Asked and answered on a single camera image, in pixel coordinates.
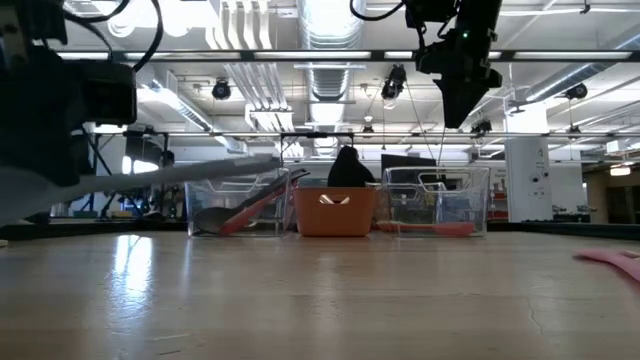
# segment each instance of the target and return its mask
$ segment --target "black cable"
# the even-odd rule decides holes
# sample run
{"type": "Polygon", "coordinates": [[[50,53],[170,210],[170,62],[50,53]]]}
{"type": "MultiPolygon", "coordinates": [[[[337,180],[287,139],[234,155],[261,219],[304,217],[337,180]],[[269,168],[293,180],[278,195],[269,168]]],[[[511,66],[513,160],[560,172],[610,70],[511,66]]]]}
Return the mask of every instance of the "black cable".
{"type": "Polygon", "coordinates": [[[96,28],[95,25],[91,24],[90,22],[86,22],[81,17],[78,17],[77,15],[73,15],[72,13],[66,10],[64,11],[64,18],[71,21],[74,24],[77,24],[83,27],[84,29],[88,30],[89,32],[97,36],[100,40],[102,40],[102,42],[107,46],[107,49],[108,49],[107,61],[113,61],[113,48],[111,47],[111,44],[109,44],[109,41],[107,41],[107,38],[105,38],[104,35],[102,35],[100,30],[98,30],[98,28],[96,28]]]}
{"type": "Polygon", "coordinates": [[[158,17],[158,24],[156,27],[156,35],[153,37],[153,41],[151,42],[151,46],[147,52],[144,53],[140,61],[133,66],[133,70],[136,72],[140,71],[151,59],[153,54],[155,54],[156,50],[160,46],[160,42],[162,42],[162,35],[164,35],[164,25],[162,23],[162,10],[160,9],[160,2],[158,0],[151,0],[153,3],[153,7],[156,9],[156,15],[158,17]]]}
{"type": "Polygon", "coordinates": [[[440,26],[440,29],[438,29],[438,38],[439,39],[444,40],[444,36],[442,36],[442,32],[447,27],[447,25],[449,25],[450,21],[451,21],[451,18],[448,18],[447,21],[445,21],[444,24],[442,24],[442,26],[440,26]]]}
{"type": "Polygon", "coordinates": [[[427,27],[422,24],[422,26],[418,26],[418,23],[416,23],[415,17],[413,16],[413,6],[409,5],[408,0],[400,0],[402,1],[402,3],[407,7],[406,12],[407,15],[409,16],[409,19],[411,19],[411,22],[416,26],[416,31],[418,32],[418,45],[420,50],[424,49],[425,47],[427,47],[425,41],[424,41],[424,34],[427,32],[427,27]]]}
{"type": "Polygon", "coordinates": [[[120,4],[118,4],[118,6],[115,9],[113,9],[113,11],[108,15],[101,15],[101,16],[94,16],[94,17],[82,17],[82,16],[78,16],[76,14],[69,13],[70,15],[67,18],[67,20],[69,20],[69,21],[74,21],[75,20],[75,21],[85,22],[85,23],[96,23],[96,22],[108,21],[112,17],[114,17],[114,16],[120,14],[121,12],[123,12],[124,9],[127,7],[127,5],[129,5],[130,1],[131,0],[122,0],[120,2],[120,4]]]}
{"type": "Polygon", "coordinates": [[[351,14],[353,14],[353,16],[357,17],[360,20],[364,20],[364,21],[380,21],[380,20],[384,20],[386,18],[388,18],[389,16],[395,14],[398,10],[400,10],[401,7],[404,6],[404,2],[400,1],[400,3],[398,5],[396,5],[393,9],[389,10],[388,12],[379,15],[379,16],[365,16],[360,14],[356,8],[353,6],[353,2],[354,0],[350,0],[349,1],[349,9],[351,10],[351,14]]]}

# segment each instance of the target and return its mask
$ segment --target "security camera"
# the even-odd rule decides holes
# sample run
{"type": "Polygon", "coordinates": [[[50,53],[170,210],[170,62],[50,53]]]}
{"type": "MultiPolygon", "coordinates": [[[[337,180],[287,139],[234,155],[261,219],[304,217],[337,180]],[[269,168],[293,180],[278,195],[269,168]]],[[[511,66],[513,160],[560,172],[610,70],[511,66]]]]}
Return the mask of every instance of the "security camera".
{"type": "Polygon", "coordinates": [[[580,100],[587,97],[588,93],[589,93],[589,90],[587,89],[587,87],[584,84],[580,83],[572,87],[571,89],[567,90],[567,92],[564,93],[564,96],[569,100],[573,100],[573,99],[580,100]]]}
{"type": "Polygon", "coordinates": [[[216,80],[216,85],[213,87],[213,91],[211,91],[211,95],[216,100],[227,100],[231,96],[231,88],[229,87],[229,80],[227,79],[218,79],[216,80]]]}
{"type": "Polygon", "coordinates": [[[385,100],[397,98],[404,90],[405,81],[407,81],[407,72],[404,70],[404,65],[394,64],[389,77],[384,82],[380,96],[385,100]]]}

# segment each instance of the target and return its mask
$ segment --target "ceiling light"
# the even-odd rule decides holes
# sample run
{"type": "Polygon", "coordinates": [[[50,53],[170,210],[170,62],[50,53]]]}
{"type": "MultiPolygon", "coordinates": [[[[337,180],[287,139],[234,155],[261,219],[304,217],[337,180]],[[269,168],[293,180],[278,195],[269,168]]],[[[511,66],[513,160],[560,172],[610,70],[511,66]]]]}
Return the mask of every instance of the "ceiling light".
{"type": "Polygon", "coordinates": [[[96,125],[93,129],[94,134],[122,134],[127,131],[127,126],[118,126],[118,125],[96,125]]]}
{"type": "MultiPolygon", "coordinates": [[[[124,54],[127,60],[140,60],[144,56],[144,51],[129,51],[124,54]]],[[[153,54],[153,60],[190,60],[190,61],[202,61],[202,60],[238,60],[240,59],[240,53],[235,51],[174,51],[174,52],[162,52],[158,51],[153,54]]]]}
{"type": "Polygon", "coordinates": [[[117,25],[112,21],[107,22],[107,29],[109,29],[109,33],[117,38],[126,38],[127,36],[133,34],[133,31],[136,29],[133,25],[117,25]]]}
{"type": "Polygon", "coordinates": [[[413,53],[411,51],[385,51],[385,59],[395,60],[411,60],[413,53]]]}
{"type": "Polygon", "coordinates": [[[368,59],[369,51],[258,51],[256,59],[368,59]]]}
{"type": "Polygon", "coordinates": [[[624,60],[629,56],[631,51],[518,51],[514,58],[520,60],[624,60]]]}
{"type": "Polygon", "coordinates": [[[363,64],[293,64],[296,70],[365,70],[363,64]]]}
{"type": "Polygon", "coordinates": [[[160,4],[163,7],[162,12],[170,14],[170,16],[163,18],[164,32],[171,37],[187,35],[191,27],[188,25],[188,21],[185,21],[187,14],[184,13],[184,3],[180,0],[163,0],[160,4]]]}
{"type": "Polygon", "coordinates": [[[107,60],[109,53],[106,51],[92,52],[59,52],[62,60],[107,60]]]}
{"type": "Polygon", "coordinates": [[[405,136],[412,136],[412,133],[365,133],[365,132],[360,132],[360,133],[354,133],[353,135],[358,136],[358,137],[405,137],[405,136]]]}
{"type": "Polygon", "coordinates": [[[224,136],[235,136],[235,137],[280,137],[279,133],[223,133],[224,136]]]}
{"type": "Polygon", "coordinates": [[[169,133],[170,137],[207,137],[209,133],[176,132],[169,133]]]}
{"type": "Polygon", "coordinates": [[[631,174],[631,168],[628,166],[611,167],[611,170],[609,170],[609,174],[611,176],[627,176],[631,174]]]}

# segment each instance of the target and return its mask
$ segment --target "table surface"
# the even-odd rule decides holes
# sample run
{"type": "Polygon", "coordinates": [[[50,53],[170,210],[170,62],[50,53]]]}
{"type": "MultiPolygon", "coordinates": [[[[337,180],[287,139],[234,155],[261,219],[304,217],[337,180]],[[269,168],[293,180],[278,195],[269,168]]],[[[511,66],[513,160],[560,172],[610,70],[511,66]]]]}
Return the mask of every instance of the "table surface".
{"type": "Polygon", "coordinates": [[[640,285],[582,247],[98,235],[0,249],[0,359],[638,359],[640,285]]]}

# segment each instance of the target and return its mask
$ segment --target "metal beam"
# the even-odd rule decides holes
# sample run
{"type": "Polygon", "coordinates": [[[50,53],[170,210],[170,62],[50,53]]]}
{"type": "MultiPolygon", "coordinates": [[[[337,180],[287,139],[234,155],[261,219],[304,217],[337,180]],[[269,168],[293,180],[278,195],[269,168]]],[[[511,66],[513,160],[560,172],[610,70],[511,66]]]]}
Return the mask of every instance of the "metal beam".
{"type": "MultiPolygon", "coordinates": [[[[333,63],[333,62],[411,62],[413,49],[406,50],[173,50],[157,52],[151,63],[333,63]]],[[[106,51],[57,52],[63,59],[107,59],[106,51]]],[[[137,62],[144,51],[113,52],[114,58],[125,63],[137,62]]],[[[492,50],[494,63],[639,63],[640,50],[492,50]]]]}
{"type": "MultiPolygon", "coordinates": [[[[178,132],[170,133],[175,137],[207,137],[207,136],[229,136],[237,138],[280,138],[282,136],[295,136],[299,138],[317,139],[323,137],[355,137],[355,138],[393,138],[408,137],[417,139],[442,139],[442,132],[431,133],[409,133],[409,132],[386,132],[386,133],[363,133],[363,132],[343,132],[343,133],[322,133],[322,132],[298,132],[298,133],[277,133],[277,132],[211,132],[211,133],[187,133],[178,132]]],[[[446,133],[447,138],[451,139],[513,139],[513,138],[599,138],[599,139],[615,139],[615,138],[640,138],[640,132],[616,133],[616,132],[591,132],[591,133],[488,133],[488,134],[469,134],[469,133],[446,133]]]]}

